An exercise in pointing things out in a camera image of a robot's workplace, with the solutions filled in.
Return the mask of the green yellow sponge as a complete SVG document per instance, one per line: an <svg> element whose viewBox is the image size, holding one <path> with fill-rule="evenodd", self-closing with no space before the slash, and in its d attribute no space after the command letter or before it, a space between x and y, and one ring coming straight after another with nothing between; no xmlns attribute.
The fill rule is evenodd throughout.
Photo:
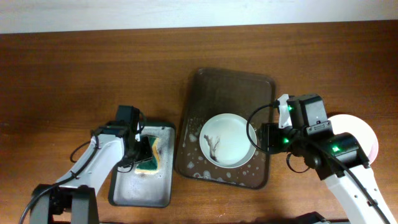
<svg viewBox="0 0 398 224"><path fill-rule="evenodd" d="M157 149L159 138L155 136L147 136L152 149L152 158L149 161L141 162L135 168L136 174L156 174L160 170L160 158Z"/></svg>

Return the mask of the cream white plate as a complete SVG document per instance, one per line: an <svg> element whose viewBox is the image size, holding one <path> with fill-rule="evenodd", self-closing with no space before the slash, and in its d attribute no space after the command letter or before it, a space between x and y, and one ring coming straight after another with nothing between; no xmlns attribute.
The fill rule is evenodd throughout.
<svg viewBox="0 0 398 224"><path fill-rule="evenodd" d="M328 119L331 121L334 134L352 134L360 143L364 153L368 156L370 150L368 137L370 137L371 133L374 131L367 122L349 114L338 114Z"/></svg>

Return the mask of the pale green plate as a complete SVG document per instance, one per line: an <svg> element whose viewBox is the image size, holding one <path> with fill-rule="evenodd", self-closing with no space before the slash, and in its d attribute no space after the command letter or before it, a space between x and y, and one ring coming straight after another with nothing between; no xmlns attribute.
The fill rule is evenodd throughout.
<svg viewBox="0 0 398 224"><path fill-rule="evenodd" d="M203 125L199 144L203 155L212 164L234 169L253 157L257 144L256 129L236 114L218 114Z"/></svg>

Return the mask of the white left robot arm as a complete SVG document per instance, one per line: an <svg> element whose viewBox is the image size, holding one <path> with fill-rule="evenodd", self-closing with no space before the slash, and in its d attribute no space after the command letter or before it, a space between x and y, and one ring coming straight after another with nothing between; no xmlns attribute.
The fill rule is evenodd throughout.
<svg viewBox="0 0 398 224"><path fill-rule="evenodd" d="M72 213L71 223L99 223L96 194L116 167L134 167L153 158L144 126L102 126L91 132L83 155L55 183L40 184L26 205L19 223L56 223L55 215Z"/></svg>

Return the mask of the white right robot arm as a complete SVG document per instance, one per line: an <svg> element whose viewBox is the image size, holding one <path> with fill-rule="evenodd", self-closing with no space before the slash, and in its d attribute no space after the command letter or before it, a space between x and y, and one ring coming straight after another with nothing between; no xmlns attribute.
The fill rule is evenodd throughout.
<svg viewBox="0 0 398 224"><path fill-rule="evenodd" d="M302 157L339 201L350 223L396 222L370 161L352 134L334 134L330 124L280 129L276 123L267 123L261 126L259 136L265 153Z"/></svg>

